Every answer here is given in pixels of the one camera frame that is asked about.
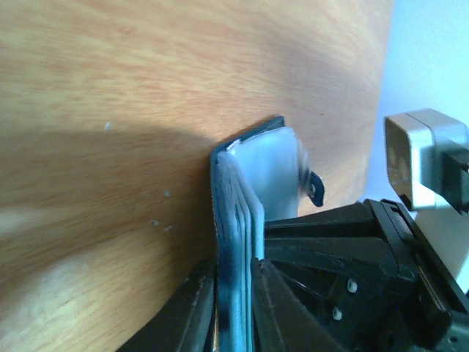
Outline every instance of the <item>black plastic part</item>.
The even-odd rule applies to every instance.
[[[442,196],[459,213],[469,212],[469,150],[443,153]]]
[[[366,200],[269,222],[265,256],[352,351],[469,351],[456,342],[469,337],[469,300],[401,204]]]
[[[311,182],[309,185],[311,201],[317,207],[322,207],[324,205],[324,183],[322,183],[321,177],[316,175],[312,170],[309,174],[309,181]]]
[[[265,223],[265,237],[362,237],[374,228],[370,208],[355,203],[299,218],[269,221]]]
[[[253,310],[262,352],[345,352],[290,291],[267,260],[251,263]]]
[[[215,263],[195,266],[160,312],[118,351],[211,351]]]

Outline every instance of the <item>wooden panel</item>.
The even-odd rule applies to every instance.
[[[273,114],[357,199],[391,3],[281,2],[0,2],[0,350],[143,326],[214,253],[209,152]]]

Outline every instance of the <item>clamp jaw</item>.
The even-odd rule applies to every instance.
[[[240,141],[283,124],[276,118]],[[468,130],[446,115],[423,110],[387,117],[385,131],[388,176],[407,208],[367,199],[309,216],[266,217],[258,243],[265,256],[254,255],[246,266],[254,322],[250,348],[469,351],[469,298],[448,270],[448,258],[437,254],[408,213],[469,211]],[[220,146],[215,154],[230,146]],[[308,184],[314,185],[309,196],[321,205],[322,181],[311,175],[316,176],[308,172]],[[214,207],[215,221],[222,210]],[[156,317],[119,351],[236,351],[221,344],[231,338],[228,331],[242,331],[232,329],[233,320],[220,304],[233,277],[226,270],[237,265],[226,258],[196,265]]]

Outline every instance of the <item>blue edge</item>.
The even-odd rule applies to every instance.
[[[219,194],[221,190],[217,187],[218,179],[218,170],[217,170],[217,155],[224,151],[232,142],[236,140],[245,141],[246,139],[261,134],[265,131],[275,130],[285,126],[285,119],[283,116],[274,117],[271,121],[266,122],[263,125],[260,125],[258,128],[244,133],[241,136],[238,136],[232,139],[229,142],[223,143],[216,147],[210,154],[210,182],[212,190],[212,206],[213,206],[213,216],[215,218],[215,226],[217,227],[217,233],[224,233],[222,226],[222,214],[226,212],[223,202],[218,204],[218,199],[220,199]],[[324,200],[324,184],[322,183],[321,178],[316,175],[312,170],[310,174],[311,185],[314,187],[314,196],[310,197],[311,201],[317,207],[323,205]],[[232,272],[232,261],[230,260],[230,244],[226,242],[223,237],[217,236],[217,261],[218,261],[218,297],[217,303],[219,301],[228,302],[229,301],[229,289],[231,281],[231,272]],[[227,309],[228,305],[220,307],[218,305],[218,333],[219,333],[219,346],[221,351],[229,351],[230,341],[229,341],[229,310]]]

